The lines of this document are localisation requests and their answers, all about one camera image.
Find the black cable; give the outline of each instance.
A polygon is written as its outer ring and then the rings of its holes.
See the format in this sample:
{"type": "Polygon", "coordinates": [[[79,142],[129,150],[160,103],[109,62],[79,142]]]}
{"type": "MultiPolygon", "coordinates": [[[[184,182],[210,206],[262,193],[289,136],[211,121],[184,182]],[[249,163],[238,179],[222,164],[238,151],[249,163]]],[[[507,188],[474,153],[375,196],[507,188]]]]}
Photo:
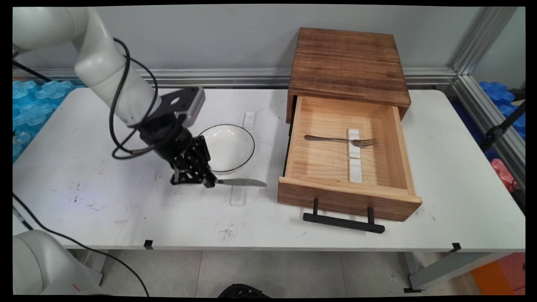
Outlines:
{"type": "Polygon", "coordinates": [[[30,68],[28,68],[28,67],[22,65],[21,63],[15,61],[15,60],[12,60],[12,61],[13,61],[13,65],[15,65],[16,67],[18,67],[18,68],[24,70],[25,72],[27,72],[27,73],[29,73],[29,74],[33,74],[34,76],[36,76],[36,77],[42,79],[42,80],[45,81],[45,82],[50,82],[50,81],[52,81],[51,79],[49,79],[48,77],[46,77],[46,76],[44,76],[44,75],[38,73],[37,71],[34,71],[34,70],[32,70],[32,69],[30,69],[30,68]]]}
{"type": "Polygon", "coordinates": [[[119,144],[119,141],[115,137],[115,132],[114,132],[115,106],[116,106],[116,104],[118,102],[119,95],[121,93],[121,89],[123,88],[123,85],[125,84],[125,80],[127,79],[127,74],[129,72],[129,68],[130,68],[130,52],[129,52],[129,49],[127,48],[127,45],[125,45],[125,43],[123,43],[123,41],[121,41],[119,39],[116,39],[116,38],[114,38],[114,41],[119,43],[125,49],[125,57],[127,58],[127,62],[125,63],[125,69],[123,70],[123,75],[121,76],[121,80],[119,81],[118,88],[115,91],[114,98],[112,99],[112,104],[110,105],[110,114],[108,115],[108,127],[109,127],[109,130],[110,130],[110,136],[112,137],[112,140],[114,141],[114,144],[116,146],[118,146],[118,148],[120,148],[121,150],[123,150],[123,151],[125,151],[127,153],[132,153],[130,150],[127,150],[127,149],[123,148],[123,146],[121,146],[119,144]]]}
{"type": "Polygon", "coordinates": [[[34,221],[35,221],[35,222],[36,222],[42,229],[44,229],[44,230],[46,230],[47,232],[52,233],[52,234],[54,234],[54,235],[56,235],[56,236],[60,236],[60,237],[65,238],[65,239],[67,239],[67,240],[69,240],[69,241],[71,241],[71,242],[74,242],[74,243],[76,243],[77,245],[79,245],[79,246],[81,246],[81,247],[83,247],[83,248],[85,248],[85,249],[87,249],[87,250],[93,251],[93,252],[98,253],[98,254],[101,254],[101,255],[105,255],[105,256],[110,257],[110,258],[116,260],[117,262],[123,264],[123,266],[125,266],[129,271],[131,271],[131,272],[134,274],[134,276],[136,276],[136,278],[138,278],[138,280],[140,281],[140,283],[141,283],[142,286],[143,286],[143,290],[146,292],[146,296],[149,297],[149,292],[147,291],[146,285],[145,285],[144,282],[142,281],[142,278],[140,278],[140,276],[138,276],[138,274],[137,274],[132,268],[130,268],[130,266],[128,266],[127,264],[125,264],[125,262],[123,262],[123,261],[119,260],[117,257],[114,257],[114,256],[112,256],[112,255],[110,255],[110,254],[108,254],[108,253],[103,252],[103,251],[89,248],[89,247],[83,245],[82,243],[80,243],[80,242],[74,240],[74,239],[71,238],[71,237],[68,237],[68,236],[66,236],[66,235],[63,235],[63,234],[61,234],[61,233],[55,232],[55,231],[53,231],[53,230],[47,228],[46,226],[44,226],[44,225],[37,219],[37,217],[35,217],[35,215],[32,213],[32,211],[30,211],[30,209],[29,209],[29,208],[22,202],[22,200],[20,200],[20,199],[17,197],[17,195],[15,195],[14,192],[13,192],[13,198],[15,198],[15,200],[16,200],[16,201],[17,201],[17,202],[18,202],[18,203],[19,203],[19,204],[26,210],[26,212],[28,212],[28,214],[32,217],[32,219],[33,219],[33,220],[34,220],[34,221]]]}
{"type": "Polygon", "coordinates": [[[128,50],[127,45],[125,45],[125,43],[123,43],[123,41],[121,41],[121,40],[119,40],[117,38],[114,38],[114,41],[119,43],[124,48],[124,50],[125,50],[124,57],[127,59],[127,64],[125,65],[125,70],[123,72],[123,76],[121,77],[121,81],[120,81],[120,83],[118,85],[118,89],[116,90],[114,98],[112,100],[112,104],[110,105],[110,116],[109,116],[108,121],[109,121],[110,134],[112,136],[112,140],[114,141],[114,143],[116,145],[116,149],[114,149],[114,151],[112,151],[112,157],[117,159],[117,160],[127,160],[127,159],[132,159],[132,158],[141,156],[141,155],[143,155],[143,154],[145,154],[147,152],[150,152],[150,151],[154,150],[155,148],[159,148],[159,147],[163,146],[165,143],[167,143],[167,141],[170,140],[173,137],[173,135],[175,133],[175,130],[176,130],[176,127],[177,127],[177,124],[179,122],[179,119],[176,120],[176,123],[171,127],[171,129],[169,130],[167,135],[165,135],[165,137],[162,140],[160,140],[160,142],[157,143],[156,145],[151,145],[149,147],[146,147],[146,148],[143,148],[143,149],[137,149],[137,150],[128,150],[128,149],[126,149],[124,147],[124,144],[134,135],[134,133],[136,133],[136,131],[139,129],[140,125],[142,125],[145,122],[145,120],[147,119],[147,116],[149,116],[149,114],[151,113],[151,111],[153,109],[153,106],[155,105],[156,99],[158,97],[158,83],[157,83],[157,79],[155,78],[153,73],[149,70],[149,68],[147,68],[142,63],[140,63],[140,62],[138,62],[138,61],[136,61],[136,60],[134,60],[133,58],[130,57],[130,51],[128,50]],[[127,78],[127,73],[128,73],[129,68],[130,68],[130,63],[129,63],[130,61],[134,61],[135,63],[140,65],[143,69],[145,69],[149,73],[149,75],[151,76],[151,79],[153,80],[153,82],[155,84],[155,94],[153,95],[153,101],[151,102],[151,105],[149,106],[149,109],[144,114],[143,118],[140,120],[140,122],[138,124],[136,124],[136,126],[133,129],[133,131],[126,137],[126,139],[124,139],[123,142],[119,143],[117,141],[117,138],[116,138],[115,132],[114,132],[113,115],[114,115],[115,107],[116,107],[118,99],[119,99],[119,95],[121,93],[121,89],[122,89],[123,84],[125,83],[125,80],[127,78]],[[131,155],[130,156],[117,156],[116,153],[120,149],[123,150],[124,152],[128,153],[128,154],[131,154],[131,155]]]}
{"type": "Polygon", "coordinates": [[[13,207],[13,214],[15,214],[15,216],[20,220],[20,222],[22,222],[22,224],[28,229],[28,231],[33,230],[33,227],[29,223],[26,222],[24,217],[19,213],[19,211],[17,211],[15,206],[14,205],[11,205],[11,206],[13,207]]]}
{"type": "Polygon", "coordinates": [[[127,60],[132,60],[134,61],[135,63],[137,63],[138,65],[140,65],[143,69],[145,69],[149,75],[151,76],[151,79],[153,80],[154,84],[155,84],[155,94],[153,95],[153,100],[151,101],[151,105],[149,106],[149,109],[146,111],[146,113],[144,114],[144,116],[142,117],[141,121],[134,127],[134,129],[132,130],[132,132],[127,136],[126,139],[123,140],[123,142],[121,142],[119,145],[117,145],[117,148],[114,149],[114,151],[112,152],[112,157],[115,158],[115,159],[118,159],[118,160],[126,160],[126,159],[131,159],[131,158],[134,158],[134,157],[137,157],[137,156],[140,156],[140,155],[143,155],[151,150],[154,149],[154,147],[147,147],[147,148],[144,148],[144,149],[138,149],[138,150],[127,150],[127,153],[130,153],[130,154],[133,154],[132,156],[117,156],[116,155],[116,152],[121,149],[123,151],[125,151],[126,149],[123,148],[123,145],[134,135],[134,133],[136,133],[136,131],[138,131],[140,125],[143,124],[143,122],[145,122],[145,120],[147,119],[147,116],[149,116],[149,113],[151,112],[151,110],[153,109],[153,106],[155,105],[155,102],[157,101],[157,97],[158,97],[158,84],[157,84],[157,79],[155,78],[155,76],[153,75],[153,73],[149,70],[149,68],[147,68],[144,64],[134,60],[133,58],[130,57],[127,57],[127,55],[125,55],[125,57],[127,58],[127,60]]]}

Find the wooden box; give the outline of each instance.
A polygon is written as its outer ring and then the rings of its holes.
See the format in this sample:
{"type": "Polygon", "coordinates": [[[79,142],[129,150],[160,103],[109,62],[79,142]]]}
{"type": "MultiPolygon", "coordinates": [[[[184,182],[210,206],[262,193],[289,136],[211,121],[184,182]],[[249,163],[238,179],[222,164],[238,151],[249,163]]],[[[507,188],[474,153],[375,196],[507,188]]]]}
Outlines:
{"type": "Polygon", "coordinates": [[[287,98],[291,122],[297,96],[410,106],[407,83],[391,34],[300,28],[287,98]]]}
{"type": "Polygon", "coordinates": [[[397,107],[351,100],[298,97],[284,177],[278,202],[349,214],[404,221],[422,204],[414,192],[397,107]],[[360,130],[361,139],[378,143],[361,149],[363,183],[349,181],[346,142],[307,141],[306,134],[347,138],[360,130]]]}

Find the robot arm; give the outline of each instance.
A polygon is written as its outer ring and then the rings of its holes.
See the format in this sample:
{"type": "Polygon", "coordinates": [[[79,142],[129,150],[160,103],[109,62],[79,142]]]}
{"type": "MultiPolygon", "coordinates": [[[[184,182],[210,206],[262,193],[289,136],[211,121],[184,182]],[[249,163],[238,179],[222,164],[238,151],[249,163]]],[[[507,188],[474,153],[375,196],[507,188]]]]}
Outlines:
{"type": "MultiPolygon", "coordinates": [[[[116,48],[95,8],[13,8],[13,46],[20,52],[72,41],[79,57],[75,73],[108,106],[125,72],[126,59],[116,48]]],[[[129,68],[115,114],[169,162],[172,184],[203,183],[212,188],[216,177],[204,138],[193,137],[191,126],[205,101],[203,88],[186,88],[158,97],[146,119],[155,90],[129,68]]]]}
{"type": "MultiPolygon", "coordinates": [[[[78,51],[76,75],[108,106],[123,75],[126,59],[116,48],[95,8],[13,8],[13,46],[30,51],[72,41],[78,51]]],[[[139,123],[153,98],[153,88],[131,68],[115,114],[127,126],[139,123]]],[[[160,105],[158,97],[153,113],[160,105]]]]}

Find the tile floor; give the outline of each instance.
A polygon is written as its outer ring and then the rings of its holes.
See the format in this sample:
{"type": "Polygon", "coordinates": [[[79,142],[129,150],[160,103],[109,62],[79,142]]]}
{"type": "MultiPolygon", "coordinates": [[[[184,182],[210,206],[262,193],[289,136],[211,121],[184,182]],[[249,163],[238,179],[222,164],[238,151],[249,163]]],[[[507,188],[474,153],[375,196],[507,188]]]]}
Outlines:
{"type": "MultiPolygon", "coordinates": [[[[111,250],[130,265],[157,297],[213,297],[233,283],[271,298],[437,296],[480,294],[471,274],[405,294],[408,267],[402,253],[330,251],[111,250]]],[[[101,286],[117,296],[143,296],[121,264],[108,258],[101,286]]]]}

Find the drawer handle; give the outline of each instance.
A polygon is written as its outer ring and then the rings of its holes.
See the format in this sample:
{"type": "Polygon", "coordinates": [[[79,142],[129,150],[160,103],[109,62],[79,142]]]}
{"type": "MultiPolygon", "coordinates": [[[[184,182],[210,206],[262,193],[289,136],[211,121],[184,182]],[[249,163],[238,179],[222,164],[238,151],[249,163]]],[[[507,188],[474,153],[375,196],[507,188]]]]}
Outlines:
{"type": "Polygon", "coordinates": [[[367,208],[367,222],[317,215],[318,208],[319,199],[315,198],[313,201],[313,214],[304,213],[304,215],[302,216],[302,220],[329,226],[357,229],[360,231],[372,232],[377,234],[384,233],[384,226],[375,224],[375,216],[372,207],[367,208]]]}

